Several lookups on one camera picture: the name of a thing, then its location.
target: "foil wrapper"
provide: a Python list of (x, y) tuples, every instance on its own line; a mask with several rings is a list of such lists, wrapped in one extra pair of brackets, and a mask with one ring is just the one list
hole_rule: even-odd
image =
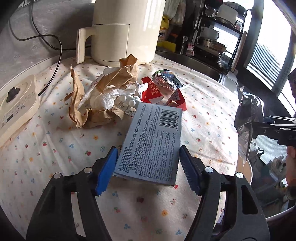
[(251, 142), (253, 140), (252, 122), (263, 122), (263, 106), (259, 97), (244, 92), (240, 88), (242, 99), (237, 108), (234, 119), (234, 127), (238, 133), (239, 155), (243, 159), (243, 165), (248, 159)]
[(173, 74), (173, 72), (167, 69), (156, 71), (152, 75), (152, 81), (155, 84), (158, 84), (160, 86), (170, 89), (171, 91), (175, 91), (176, 89), (183, 87), (183, 85), (180, 83), (177, 77)]

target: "brown paper bag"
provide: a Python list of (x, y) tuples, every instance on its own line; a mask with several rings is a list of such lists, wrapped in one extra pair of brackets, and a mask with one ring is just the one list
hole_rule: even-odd
[(104, 93), (106, 86), (114, 85), (117, 88), (125, 88), (128, 84), (134, 84), (138, 78), (138, 64), (137, 59), (133, 55), (119, 60), (120, 68), (110, 74), (105, 75), (96, 88), (101, 93)]
[[(107, 74), (96, 84), (96, 88), (104, 93), (106, 86), (114, 85), (118, 88), (125, 88), (129, 83), (135, 83), (138, 75), (137, 59), (130, 55), (127, 58), (120, 59), (120, 68)], [(76, 124), (77, 128), (92, 128), (111, 122), (116, 116), (123, 118), (124, 112), (113, 106), (112, 110), (94, 110), (86, 109), (86, 115), (78, 111), (78, 106), (84, 96), (84, 87), (77, 78), (73, 68), (71, 68), (71, 77), (73, 78), (73, 92), (65, 97), (65, 102), (71, 98), (69, 106), (69, 117)]]

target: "white tablecloth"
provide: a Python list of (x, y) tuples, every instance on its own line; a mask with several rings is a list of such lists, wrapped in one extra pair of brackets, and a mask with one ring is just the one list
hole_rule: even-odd
[[(87, 58), (61, 62), (52, 84), (40, 97), (38, 112), (24, 130), (1, 149), (0, 204), (15, 228), (25, 236), (34, 208), (52, 175), (78, 173), (105, 157), (111, 146), (121, 148), (131, 117), (93, 129), (76, 129), (68, 116), (64, 97), (72, 92), (70, 65), (85, 89), (105, 67)], [(36, 76), (41, 90), (56, 65)], [(233, 127), (238, 98), (215, 80), (158, 55), (139, 66), (138, 80), (159, 69), (173, 71), (183, 84), (187, 111), (182, 114), (181, 145), (218, 172), (233, 175), (238, 156)], [(73, 213), (78, 234), (83, 227), (75, 194)], [(217, 216), (225, 202), (221, 194)], [(113, 240), (184, 240), (200, 197), (191, 191), (179, 164), (176, 185), (164, 187), (112, 177), (97, 198), (102, 217)]]

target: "black cable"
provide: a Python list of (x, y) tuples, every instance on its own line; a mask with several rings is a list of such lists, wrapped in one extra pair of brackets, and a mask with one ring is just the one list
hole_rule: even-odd
[(50, 83), (52, 82), (53, 78), (55, 77), (55, 74), (57, 73), (57, 70), (58, 70), (58, 68), (59, 68), (59, 64), (60, 64), (60, 62), (61, 62), (61, 58), (62, 58), (62, 43), (61, 43), (60, 39), (59, 39), (57, 36), (53, 35), (53, 34), (41, 34), (41, 35), (36, 35), (36, 36), (32, 36), (32, 37), (26, 38), (26, 39), (20, 39), (20, 38), (18, 38), (18, 37), (14, 34), (14, 32), (13, 32), (13, 30), (12, 30), (12, 28), (11, 28), (10, 19), (9, 19), (8, 23), (9, 23), (9, 28), (10, 28), (10, 31), (11, 31), (12, 35), (13, 35), (13, 36), (15, 37), (15, 39), (17, 39), (18, 41), (27, 41), (27, 40), (30, 40), (30, 39), (43, 38), (43, 37), (54, 37), (55, 39), (57, 39), (57, 40), (59, 41), (59, 46), (60, 46), (60, 48), (57, 49), (57, 50), (59, 50), (60, 53), (59, 53), (59, 61), (58, 61), (58, 63), (57, 63), (57, 67), (56, 67), (56, 69), (55, 69), (55, 71), (54, 71), (54, 73), (53, 73), (51, 79), (50, 79), (49, 82), (47, 83), (47, 85), (46, 85), (46, 86), (44, 87), (44, 89), (38, 94), (38, 96), (40, 96), (40, 95), (43, 94), (43, 92), (44, 92), (44, 91), (47, 89), (47, 87), (50, 85)]
[[(42, 33), (39, 31), (39, 29), (37, 28), (35, 21), (34, 21), (34, 16), (33, 16), (33, 5), (34, 5), (34, 0), (31, 2), (31, 19), (32, 19), (32, 23), (34, 25), (34, 28), (36, 29), (36, 31), (38, 32), (39, 35), (42, 35)], [(52, 46), (44, 37), (41, 37), (43, 39), (43, 41), (52, 49), (54, 50), (60, 50), (59, 48), (56, 48), (54, 46)], [(62, 49), (63, 51), (68, 51), (68, 50), (76, 50), (76, 48), (66, 48), (66, 49)]]

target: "metal screw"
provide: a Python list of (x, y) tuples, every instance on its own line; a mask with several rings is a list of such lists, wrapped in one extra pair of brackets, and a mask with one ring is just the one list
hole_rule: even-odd
[(211, 172), (213, 172), (214, 170), (213, 170), (213, 168), (211, 168), (211, 167), (206, 167), (206, 168), (205, 168), (205, 171), (211, 173)]
[(237, 175), (238, 178), (243, 178), (244, 177), (244, 175), (241, 172), (237, 172), (236, 175)]
[(60, 178), (60, 177), (61, 177), (61, 174), (60, 174), (59, 172), (57, 172), (57, 173), (54, 174), (54, 178), (55, 178), (55, 179), (58, 179), (58, 178)]
[(85, 172), (85, 173), (91, 173), (91, 172), (92, 172), (92, 168), (91, 168), (91, 167), (86, 167), (86, 168), (84, 169), (84, 172)]

